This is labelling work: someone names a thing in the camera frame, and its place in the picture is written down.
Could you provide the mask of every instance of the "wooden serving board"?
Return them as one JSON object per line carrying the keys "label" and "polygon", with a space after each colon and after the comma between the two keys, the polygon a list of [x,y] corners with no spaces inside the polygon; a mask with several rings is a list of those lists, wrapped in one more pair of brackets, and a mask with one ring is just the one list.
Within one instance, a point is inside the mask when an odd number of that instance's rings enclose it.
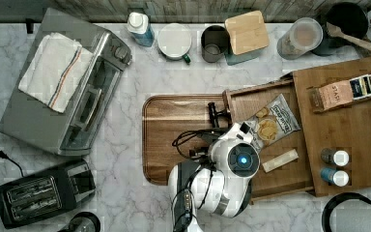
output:
{"label": "wooden serving board", "polygon": [[[317,196],[371,187],[371,100],[316,114],[306,90],[367,73],[371,73],[371,57],[293,73]],[[321,151],[329,147],[350,155],[350,163],[341,169],[350,175],[351,182],[343,188],[320,177],[321,169],[328,166],[321,160]]]}
{"label": "wooden serving board", "polygon": [[[190,130],[209,129],[208,103],[215,102],[217,111],[224,109],[218,95],[166,95],[149,98],[143,105],[143,172],[146,179],[156,185],[167,185],[171,169],[186,159],[171,146],[177,136]],[[227,127],[225,119],[218,120]],[[208,147],[200,138],[193,138],[181,146],[188,155],[190,149]]]}

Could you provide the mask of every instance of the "chip bag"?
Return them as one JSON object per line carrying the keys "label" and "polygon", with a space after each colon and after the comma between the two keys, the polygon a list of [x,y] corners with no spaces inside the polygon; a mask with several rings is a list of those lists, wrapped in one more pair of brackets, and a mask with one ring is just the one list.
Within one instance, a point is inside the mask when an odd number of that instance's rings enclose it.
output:
{"label": "chip bag", "polygon": [[258,154],[264,147],[300,130],[300,125],[282,94],[244,122],[250,126],[249,133],[253,137],[251,145]]}

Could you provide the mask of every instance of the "wooden spoon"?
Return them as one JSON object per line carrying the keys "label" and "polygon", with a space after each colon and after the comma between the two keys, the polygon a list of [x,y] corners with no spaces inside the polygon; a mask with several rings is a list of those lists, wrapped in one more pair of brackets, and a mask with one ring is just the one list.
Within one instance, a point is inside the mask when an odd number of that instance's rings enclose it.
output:
{"label": "wooden spoon", "polygon": [[366,41],[360,40],[358,38],[345,35],[342,32],[342,30],[340,29],[340,27],[335,26],[333,24],[330,24],[328,22],[327,22],[327,29],[328,29],[328,33],[329,33],[330,36],[342,38],[344,40],[349,41],[350,43],[356,44],[358,46],[361,46],[361,47],[371,51],[371,43],[370,42],[366,42]]}

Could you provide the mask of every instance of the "white towel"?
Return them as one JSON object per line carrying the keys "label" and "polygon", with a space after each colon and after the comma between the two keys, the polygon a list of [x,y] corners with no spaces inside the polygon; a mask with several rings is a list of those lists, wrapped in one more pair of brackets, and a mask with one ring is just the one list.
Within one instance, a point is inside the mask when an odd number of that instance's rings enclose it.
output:
{"label": "white towel", "polygon": [[18,88],[63,113],[92,58],[92,52],[79,42],[59,33],[47,35]]}

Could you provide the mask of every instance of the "stick of butter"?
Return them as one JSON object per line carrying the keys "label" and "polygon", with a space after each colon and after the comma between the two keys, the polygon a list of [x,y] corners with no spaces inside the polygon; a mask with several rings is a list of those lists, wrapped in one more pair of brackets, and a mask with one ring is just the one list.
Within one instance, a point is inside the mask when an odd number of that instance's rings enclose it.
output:
{"label": "stick of butter", "polygon": [[289,152],[282,154],[281,156],[277,158],[264,162],[263,167],[264,167],[265,172],[269,172],[269,171],[274,170],[275,168],[278,168],[282,165],[287,164],[288,162],[292,160],[296,160],[297,158],[298,158],[298,153],[297,153],[297,150],[294,149],[294,150],[291,150]]}

